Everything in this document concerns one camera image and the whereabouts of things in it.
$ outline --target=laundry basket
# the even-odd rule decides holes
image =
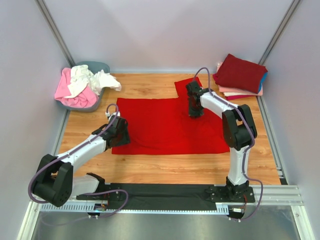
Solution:
[[[98,62],[98,61],[81,61],[76,64],[76,66],[80,65],[88,65],[89,70],[93,73],[96,74],[103,70],[106,74],[110,73],[110,67],[103,63],[103,62]],[[91,113],[97,110],[99,107],[99,104],[101,102],[102,96],[104,95],[105,89],[102,88],[101,93],[99,95],[98,101],[91,107],[85,107],[85,108],[77,108],[77,107],[70,107],[70,106],[65,106],[63,105],[60,101],[56,100],[57,104],[61,106],[64,109],[68,109],[70,111],[78,111],[78,112],[84,112],[84,113]]]

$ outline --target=red cloth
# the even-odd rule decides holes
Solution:
[[[222,120],[205,109],[200,118],[188,114],[187,83],[175,82],[178,98],[118,98],[121,116],[128,121],[131,143],[113,147],[112,154],[219,154],[229,151]]]
[[[265,66],[228,54],[213,78],[215,83],[220,86],[247,90],[257,94],[261,79],[267,72]]]

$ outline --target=wooden floor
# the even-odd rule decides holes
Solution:
[[[93,130],[107,123],[105,111],[117,98],[165,99],[177,98],[174,82],[192,78],[192,74],[114,74],[122,91],[106,89],[97,111],[71,112],[63,136],[60,153],[84,141]],[[206,75],[199,75],[204,87]],[[211,88],[218,92],[211,80]],[[276,164],[269,145],[264,123],[255,97],[233,100],[248,104],[258,132],[256,144],[250,151],[248,175],[266,185],[279,185]],[[167,184],[224,184],[229,172],[229,153],[186,155],[113,155],[108,150],[83,165],[75,176],[95,173],[109,183],[167,183]]]

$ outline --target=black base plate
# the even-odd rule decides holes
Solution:
[[[230,196],[229,191],[226,186],[210,186],[205,190],[208,194],[208,199],[213,203],[254,203],[255,195],[252,187],[248,187],[247,190],[238,195],[238,196]]]
[[[144,183],[111,183],[107,190],[123,189],[129,194],[125,210],[156,211],[213,211],[217,210],[214,202],[207,200],[205,189],[211,185],[202,184],[144,184]],[[78,200],[109,200],[108,208],[119,208],[126,195],[111,193],[107,198],[100,196],[79,195]]]

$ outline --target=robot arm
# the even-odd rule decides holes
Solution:
[[[111,121],[113,118],[116,119],[112,125],[100,136],[96,137],[107,124],[93,131],[85,141],[69,151],[57,156],[45,155],[40,161],[37,172],[59,157],[65,155],[68,155],[68,157],[56,162],[43,171],[33,182],[32,193],[54,206],[60,207],[70,197],[94,193],[100,185],[104,185],[104,179],[93,173],[87,173],[85,176],[74,178],[73,175],[79,167],[94,156],[112,147],[130,143],[127,121],[123,117],[115,115],[112,115],[109,120]]]
[[[209,92],[208,88],[202,88],[196,81],[186,86],[189,100],[189,116],[200,117],[204,109],[208,109],[222,118],[223,137],[230,147],[230,169],[226,179],[227,187],[234,193],[243,196],[243,190],[249,186],[249,181],[243,174],[242,164],[244,159],[244,170],[247,172],[249,151],[245,149],[251,144],[251,136],[245,125],[238,124],[241,118],[235,108],[238,108],[247,122],[253,137],[257,137],[257,129],[248,105],[237,105],[231,103],[215,92]]]

